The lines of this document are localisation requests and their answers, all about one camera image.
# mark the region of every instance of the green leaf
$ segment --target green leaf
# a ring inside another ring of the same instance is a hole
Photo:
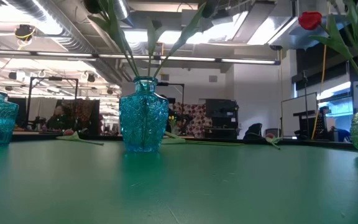
[[[165,30],[165,27],[155,29],[153,21],[149,16],[147,16],[147,42],[149,43],[149,56],[153,55],[156,43]]]
[[[110,19],[110,30],[108,32],[110,38],[115,41],[118,48],[121,50],[122,53],[125,52],[124,43],[122,41],[121,27],[119,26],[116,12],[114,11],[114,0],[109,0],[109,19]]]
[[[192,18],[190,23],[182,30],[180,37],[178,41],[172,46],[171,51],[169,52],[169,55],[172,55],[175,53],[181,46],[186,44],[186,41],[192,37],[196,32],[196,26],[198,24],[198,21],[201,19],[201,15],[203,13],[203,10],[205,8],[205,4],[202,4],[199,8],[195,16]]]
[[[358,49],[358,4],[356,5],[353,0],[344,0],[344,3],[348,7],[346,17],[352,25],[355,47]]]
[[[339,33],[339,30],[336,27],[336,21],[334,15],[332,14],[328,15],[327,23],[328,23],[328,32],[331,38],[339,42],[343,42],[341,33]]]
[[[149,55],[153,55],[155,48],[155,29],[153,22],[149,16],[147,16],[147,42],[149,44]]]
[[[318,42],[320,42],[324,45],[327,45],[328,47],[334,49],[336,52],[343,55],[348,60],[353,58],[352,54],[350,53],[347,46],[343,43],[343,41],[339,42],[332,38],[320,37],[320,36],[316,36],[316,35],[311,35],[311,36],[309,36],[309,38],[311,38],[312,40],[317,40]]]
[[[108,14],[108,8],[109,8],[109,4],[108,4],[108,0],[98,0],[98,4],[100,7],[100,15],[103,17],[103,19],[105,21],[110,21],[109,17],[107,16]]]
[[[96,16],[88,16],[88,19],[92,20],[94,23],[96,23],[102,30],[106,31],[108,33],[109,31],[109,24],[105,20],[96,17]]]

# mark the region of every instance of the person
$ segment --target person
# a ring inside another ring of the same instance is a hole
[[[58,105],[55,108],[55,111],[53,112],[53,116],[50,117],[50,119],[47,122],[47,128],[48,129],[55,129],[55,130],[66,130],[70,127],[68,115],[67,115],[67,109],[62,106]]]

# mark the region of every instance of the green table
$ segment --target green table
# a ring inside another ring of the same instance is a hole
[[[68,141],[0,147],[0,223],[356,223],[358,154]]]

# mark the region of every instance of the black equipment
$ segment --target black equipment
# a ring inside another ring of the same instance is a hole
[[[205,128],[206,138],[237,139],[238,105],[235,100],[206,100],[206,116],[212,127]]]

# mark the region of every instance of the yellow cable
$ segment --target yellow cable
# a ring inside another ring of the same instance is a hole
[[[34,32],[35,32],[35,30],[36,30],[37,28],[34,28],[34,30],[30,33],[30,34],[27,34],[27,35],[24,35],[24,36],[18,36],[18,35],[16,35],[15,34],[15,36],[17,37],[17,38],[26,38],[26,37],[30,37]]]
[[[331,11],[329,2],[327,3],[327,7],[328,7],[328,14],[329,14],[330,11]],[[320,94],[323,92],[324,76],[326,74],[326,57],[327,57],[327,45],[324,45],[323,74],[321,75]],[[318,108],[319,104],[320,104],[320,100],[318,100],[318,102],[317,102],[317,113],[316,113],[316,118],[314,119],[314,127],[313,127],[313,133],[311,135],[311,140],[314,139],[314,134],[316,133],[317,120],[318,120],[318,115],[319,115],[319,112],[320,112],[320,109]]]

